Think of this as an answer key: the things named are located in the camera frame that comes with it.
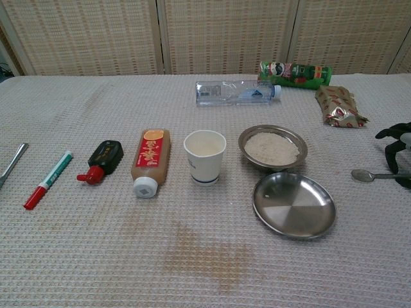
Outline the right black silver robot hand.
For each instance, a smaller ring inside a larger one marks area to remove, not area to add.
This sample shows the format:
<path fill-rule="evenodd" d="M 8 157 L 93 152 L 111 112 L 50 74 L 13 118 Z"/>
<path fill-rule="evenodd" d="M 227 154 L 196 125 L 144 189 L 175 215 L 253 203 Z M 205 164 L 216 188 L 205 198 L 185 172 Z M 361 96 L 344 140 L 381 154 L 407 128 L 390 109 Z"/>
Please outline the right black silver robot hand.
<path fill-rule="evenodd" d="M 389 170 L 393 174 L 398 174 L 401 170 L 405 173 L 405 169 L 398 166 L 397 154 L 405 161 L 406 156 L 410 156 L 410 123 L 398 123 L 389 128 L 379 131 L 376 139 L 383 139 L 385 137 L 392 137 L 395 141 L 385 147 L 385 158 Z"/>

